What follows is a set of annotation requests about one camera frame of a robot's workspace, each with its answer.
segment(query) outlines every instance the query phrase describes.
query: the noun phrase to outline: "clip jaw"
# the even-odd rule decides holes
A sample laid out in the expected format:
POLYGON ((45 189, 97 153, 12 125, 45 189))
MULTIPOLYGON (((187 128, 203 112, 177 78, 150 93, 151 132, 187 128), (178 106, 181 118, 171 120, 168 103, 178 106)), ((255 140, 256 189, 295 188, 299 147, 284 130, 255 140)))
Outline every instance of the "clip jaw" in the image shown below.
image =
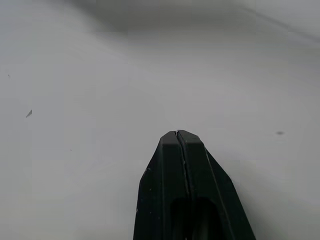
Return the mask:
POLYGON ((139 185, 133 240, 255 240, 234 185, 198 136, 164 135, 139 185))

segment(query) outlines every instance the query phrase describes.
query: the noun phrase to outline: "black plastic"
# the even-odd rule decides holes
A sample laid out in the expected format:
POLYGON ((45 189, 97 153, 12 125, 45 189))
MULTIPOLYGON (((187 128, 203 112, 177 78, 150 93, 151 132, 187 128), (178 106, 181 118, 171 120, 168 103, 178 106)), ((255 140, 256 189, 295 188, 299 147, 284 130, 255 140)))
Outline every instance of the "black plastic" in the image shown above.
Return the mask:
POLYGON ((133 240, 255 240, 234 185, 198 136, 164 135, 139 185, 133 240))

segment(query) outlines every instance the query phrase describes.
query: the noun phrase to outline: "black clip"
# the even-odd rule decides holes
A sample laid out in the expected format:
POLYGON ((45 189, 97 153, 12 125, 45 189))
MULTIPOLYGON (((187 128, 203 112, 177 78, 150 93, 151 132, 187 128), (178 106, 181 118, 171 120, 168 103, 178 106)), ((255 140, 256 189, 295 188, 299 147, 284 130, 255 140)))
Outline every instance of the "black clip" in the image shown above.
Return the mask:
POLYGON ((255 240, 236 189, 198 136, 164 135, 139 185, 133 240, 255 240))

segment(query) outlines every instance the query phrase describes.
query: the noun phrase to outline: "black plastic object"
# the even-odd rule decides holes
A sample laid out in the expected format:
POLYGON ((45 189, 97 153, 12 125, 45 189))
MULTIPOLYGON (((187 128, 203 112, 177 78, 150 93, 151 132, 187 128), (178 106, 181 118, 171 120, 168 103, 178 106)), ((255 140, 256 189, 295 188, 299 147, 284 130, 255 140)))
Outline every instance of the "black plastic object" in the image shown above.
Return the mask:
POLYGON ((133 240, 255 240, 234 185, 198 136, 164 135, 139 185, 133 240))

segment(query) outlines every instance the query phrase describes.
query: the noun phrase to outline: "white wall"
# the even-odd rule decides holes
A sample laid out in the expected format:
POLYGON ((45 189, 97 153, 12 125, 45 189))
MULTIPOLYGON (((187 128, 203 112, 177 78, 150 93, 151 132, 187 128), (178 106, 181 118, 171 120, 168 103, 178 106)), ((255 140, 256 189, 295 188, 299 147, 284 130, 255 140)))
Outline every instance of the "white wall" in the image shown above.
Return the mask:
POLYGON ((237 0, 237 2, 297 32, 320 38, 319 0, 237 0))

